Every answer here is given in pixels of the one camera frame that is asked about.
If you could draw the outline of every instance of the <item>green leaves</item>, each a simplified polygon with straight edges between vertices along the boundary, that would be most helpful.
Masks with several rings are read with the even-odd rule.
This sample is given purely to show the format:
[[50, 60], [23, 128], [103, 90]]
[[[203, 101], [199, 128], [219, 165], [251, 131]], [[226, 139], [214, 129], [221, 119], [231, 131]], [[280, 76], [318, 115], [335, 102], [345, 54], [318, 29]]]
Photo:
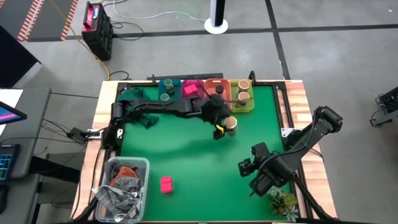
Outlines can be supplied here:
[[273, 186], [268, 190], [267, 195], [271, 201], [269, 205], [275, 213], [284, 215], [288, 220], [295, 222], [299, 211], [295, 209], [297, 199], [294, 194], [283, 192]]

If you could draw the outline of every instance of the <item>concrete floor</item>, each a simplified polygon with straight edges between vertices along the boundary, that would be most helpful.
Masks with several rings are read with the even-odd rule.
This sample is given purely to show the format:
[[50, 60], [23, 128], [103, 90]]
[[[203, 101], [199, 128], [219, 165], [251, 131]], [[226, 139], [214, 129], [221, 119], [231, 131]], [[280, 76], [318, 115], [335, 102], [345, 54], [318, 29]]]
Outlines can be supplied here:
[[[81, 29], [80, 1], [72, 27]], [[129, 0], [117, 6], [129, 16], [151, 16], [179, 10], [208, 17], [208, 1]], [[389, 0], [272, 0], [278, 27], [395, 24], [398, 2]], [[107, 12], [114, 20], [111, 7]], [[262, 0], [226, 3], [230, 27], [270, 27]], [[147, 32], [203, 29], [202, 23], [167, 15], [133, 20]], [[136, 32], [131, 27], [121, 33]], [[396, 223], [398, 207], [398, 138], [390, 126], [372, 128], [375, 97], [398, 84], [397, 29], [280, 33], [292, 79], [304, 80], [311, 109], [328, 105], [344, 117], [338, 134], [320, 145], [338, 216], [342, 220]], [[48, 86], [55, 92], [98, 96], [106, 78], [99, 63], [75, 40], [23, 43], [44, 65], [25, 87]], [[111, 71], [125, 70], [134, 80], [155, 74], [223, 72], [245, 78], [255, 70], [259, 79], [283, 79], [272, 33], [146, 37], [134, 42], [114, 39]], [[96, 99], [52, 95], [46, 118], [69, 127], [91, 126]], [[53, 133], [42, 133], [55, 137]], [[76, 152], [79, 146], [39, 142], [48, 152]], [[38, 223], [65, 221], [70, 210], [41, 209]]]

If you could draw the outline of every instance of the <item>white pole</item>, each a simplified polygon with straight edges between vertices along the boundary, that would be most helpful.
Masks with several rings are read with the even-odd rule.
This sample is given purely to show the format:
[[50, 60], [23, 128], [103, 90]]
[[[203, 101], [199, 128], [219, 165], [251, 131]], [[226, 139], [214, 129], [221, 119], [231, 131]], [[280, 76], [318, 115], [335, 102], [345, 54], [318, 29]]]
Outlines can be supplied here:
[[205, 29], [207, 32], [211, 34], [222, 34], [228, 29], [228, 23], [223, 18], [224, 6], [225, 0], [210, 1], [210, 18], [205, 22]]

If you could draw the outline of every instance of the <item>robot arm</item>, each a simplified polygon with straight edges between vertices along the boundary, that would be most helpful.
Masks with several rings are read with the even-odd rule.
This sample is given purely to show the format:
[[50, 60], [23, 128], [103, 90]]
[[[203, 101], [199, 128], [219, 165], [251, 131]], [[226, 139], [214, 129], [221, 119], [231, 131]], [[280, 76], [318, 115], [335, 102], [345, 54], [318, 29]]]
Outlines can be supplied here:
[[329, 107], [319, 107], [314, 112], [313, 123], [309, 124], [302, 131], [294, 131], [286, 138], [286, 152], [272, 152], [264, 142], [252, 146], [251, 152], [254, 156], [253, 162], [245, 159], [238, 164], [239, 172], [245, 177], [257, 170], [256, 177], [249, 186], [253, 193], [263, 196], [275, 185], [282, 187], [289, 180], [294, 180], [301, 189], [304, 197], [314, 208], [315, 213], [324, 219], [332, 219], [317, 204], [310, 192], [305, 188], [300, 179], [296, 176], [301, 158], [328, 133], [338, 132], [341, 128], [343, 118]]
[[180, 99], [174, 102], [154, 100], [131, 100], [112, 104], [109, 126], [103, 131], [101, 145], [104, 149], [119, 150], [123, 126], [142, 113], [173, 114], [179, 118], [200, 118], [215, 127], [213, 138], [222, 138], [230, 131], [222, 120], [229, 117], [229, 107], [220, 95], [210, 95], [207, 100], [199, 97]]

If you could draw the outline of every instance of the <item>plastic bin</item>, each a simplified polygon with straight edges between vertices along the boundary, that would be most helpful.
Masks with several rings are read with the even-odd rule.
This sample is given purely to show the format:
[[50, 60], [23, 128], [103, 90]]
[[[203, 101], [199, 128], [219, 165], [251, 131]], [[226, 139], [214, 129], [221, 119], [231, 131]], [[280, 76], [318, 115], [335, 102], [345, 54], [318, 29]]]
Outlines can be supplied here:
[[[167, 93], [166, 87], [164, 85], [164, 81], [165, 80], [160, 80], [159, 81], [159, 100], [160, 96], [163, 93]], [[181, 88], [181, 80], [171, 80], [174, 86], [174, 94], [170, 95], [170, 101], [177, 101], [181, 98], [181, 94], [182, 94], [182, 88]]]
[[[197, 91], [194, 93], [186, 93], [184, 88], [194, 86]], [[182, 98], [189, 98], [193, 96], [199, 96], [199, 98], [204, 99], [206, 94], [203, 91], [205, 87], [205, 82], [203, 80], [182, 80]]]
[[238, 83], [242, 79], [232, 79], [229, 80], [231, 83], [231, 93], [232, 93], [232, 113], [248, 113], [254, 108], [254, 95], [253, 95], [253, 87], [251, 85], [251, 80], [249, 79], [244, 79], [247, 80], [250, 84], [248, 94], [250, 96], [250, 99], [248, 103], [246, 103], [245, 107], [237, 107], [236, 106], [236, 101], [238, 100], [238, 93], [239, 93], [239, 88], [238, 88]]
[[[147, 196], [147, 189], [148, 189], [148, 180], [149, 180], [149, 161], [145, 158], [141, 157], [112, 157], [108, 160], [108, 162], [118, 162], [119, 164], [125, 165], [132, 165], [132, 166], [139, 166], [145, 167], [145, 180], [144, 180], [144, 193], [142, 194], [142, 204], [141, 204], [141, 211], [137, 218], [135, 219], [128, 219], [125, 218], [119, 223], [138, 223], [142, 220], [145, 211], [145, 201]], [[106, 178], [106, 172], [104, 172], [104, 176], [102, 178], [101, 185], [108, 185], [110, 184]], [[106, 223], [116, 223], [113, 218], [113, 214], [108, 212], [107, 209], [98, 202], [96, 210], [95, 210], [95, 218], [100, 222]]]
[[216, 86], [218, 85], [224, 87], [222, 97], [227, 101], [229, 108], [232, 109], [231, 84], [228, 80], [223, 78], [209, 78], [205, 81], [205, 90], [209, 95], [216, 94]]

